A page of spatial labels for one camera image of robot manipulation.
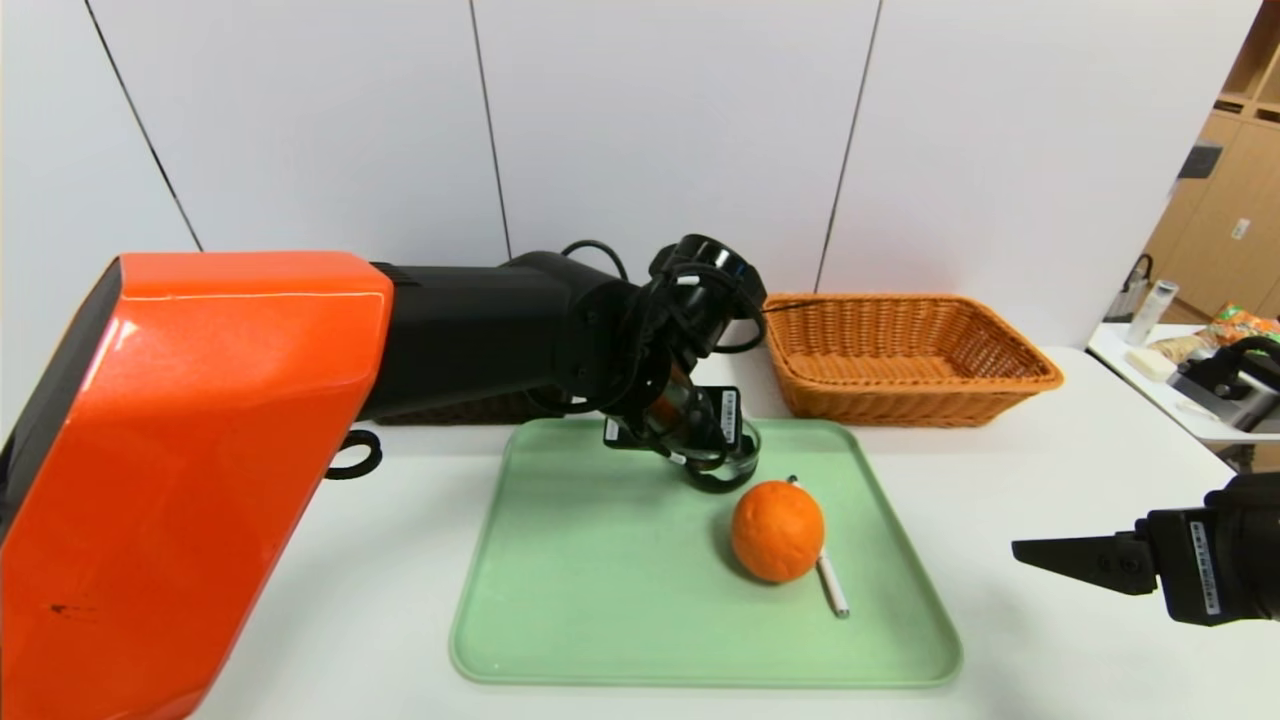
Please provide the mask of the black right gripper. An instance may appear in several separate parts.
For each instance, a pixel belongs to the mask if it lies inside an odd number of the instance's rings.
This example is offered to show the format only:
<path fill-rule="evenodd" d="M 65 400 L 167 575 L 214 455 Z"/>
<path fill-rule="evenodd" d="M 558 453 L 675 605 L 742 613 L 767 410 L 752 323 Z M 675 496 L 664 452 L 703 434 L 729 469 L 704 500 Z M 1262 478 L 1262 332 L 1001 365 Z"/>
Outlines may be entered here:
<path fill-rule="evenodd" d="M 1152 594 L 1160 579 L 1178 623 L 1275 621 L 1277 473 L 1240 474 L 1208 492 L 1199 507 L 1153 511 L 1130 530 L 1019 539 L 1011 551 L 1025 565 L 1126 596 Z"/>

